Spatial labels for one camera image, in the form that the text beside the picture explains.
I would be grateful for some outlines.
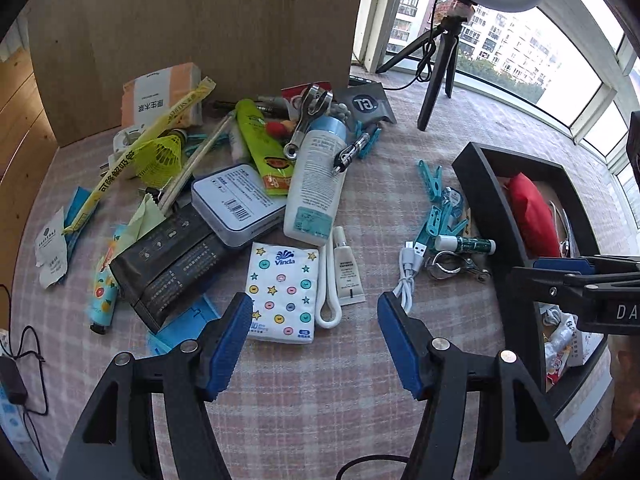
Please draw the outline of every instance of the cardboard panel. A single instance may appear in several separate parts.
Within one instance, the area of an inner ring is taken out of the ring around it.
[[[187,61],[221,100],[345,85],[358,1],[31,0],[31,55],[56,138],[117,126],[124,82]]]
[[[5,62],[0,62],[0,110],[32,73],[31,57],[21,48]]]
[[[31,74],[0,111],[0,176],[41,111],[36,78]]]
[[[27,218],[58,146],[44,112],[24,136],[0,182],[0,283],[9,290]],[[8,301],[0,294],[0,328],[8,325]]]

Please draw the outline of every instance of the hand cream tube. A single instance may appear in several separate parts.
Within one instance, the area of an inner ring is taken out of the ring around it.
[[[353,251],[347,245],[344,237],[344,229],[340,226],[334,228],[334,263],[335,285],[338,292],[338,301],[341,306],[365,301],[362,282]]]

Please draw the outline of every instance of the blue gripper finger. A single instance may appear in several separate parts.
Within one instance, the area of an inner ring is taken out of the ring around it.
[[[209,321],[198,342],[203,343],[196,377],[203,400],[211,402],[226,390],[234,372],[242,345],[251,327],[252,300],[238,292],[222,318]]]
[[[406,327],[401,322],[400,317],[404,315],[404,318],[411,322],[413,319],[409,318],[405,314],[402,307],[399,307],[402,314],[397,308],[391,304],[389,296],[391,293],[382,294],[378,298],[378,323],[382,335],[385,337],[386,346],[389,348],[389,353],[393,359],[396,371],[400,377],[400,382],[405,390],[409,390],[414,399],[423,399],[426,389],[426,385],[420,378],[420,355],[417,349],[412,344]]]

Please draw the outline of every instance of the white lotion bottle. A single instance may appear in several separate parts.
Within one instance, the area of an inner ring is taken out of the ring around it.
[[[316,247],[329,239],[338,211],[344,173],[334,173],[335,154],[346,146],[347,129],[322,116],[309,126],[298,150],[284,214],[284,234]]]
[[[366,301],[356,259],[347,245],[344,229],[340,226],[334,228],[334,243],[335,287],[338,292],[338,302],[341,306],[345,306]]]

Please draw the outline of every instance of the tree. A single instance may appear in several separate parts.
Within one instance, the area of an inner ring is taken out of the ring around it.
[[[460,72],[465,72],[493,83],[532,104],[536,104],[545,92],[545,89],[540,85],[523,83],[508,73],[496,72],[491,62],[485,59],[471,60],[460,51],[458,51],[458,65],[456,68]]]

